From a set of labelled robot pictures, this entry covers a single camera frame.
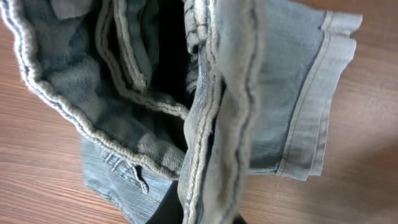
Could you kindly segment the light blue denim shorts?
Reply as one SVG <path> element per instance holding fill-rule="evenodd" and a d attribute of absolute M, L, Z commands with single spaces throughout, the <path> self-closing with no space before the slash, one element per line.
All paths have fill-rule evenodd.
<path fill-rule="evenodd" d="M 85 185 L 147 223 L 233 223 L 249 175 L 323 169 L 360 14 L 294 1 L 1 1 L 27 87 L 81 133 Z"/>

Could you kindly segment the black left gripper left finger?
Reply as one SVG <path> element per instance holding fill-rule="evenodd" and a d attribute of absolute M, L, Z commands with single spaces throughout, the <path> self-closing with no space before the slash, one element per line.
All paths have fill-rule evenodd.
<path fill-rule="evenodd" d="M 183 208 L 178 198 L 178 181 L 173 181 L 147 224 L 182 224 Z"/>

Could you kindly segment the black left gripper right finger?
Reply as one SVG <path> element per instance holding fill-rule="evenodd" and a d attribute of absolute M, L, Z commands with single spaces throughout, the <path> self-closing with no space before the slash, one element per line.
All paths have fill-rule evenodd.
<path fill-rule="evenodd" d="M 233 220 L 233 224 L 247 224 L 247 222 L 241 215 L 237 215 Z"/>

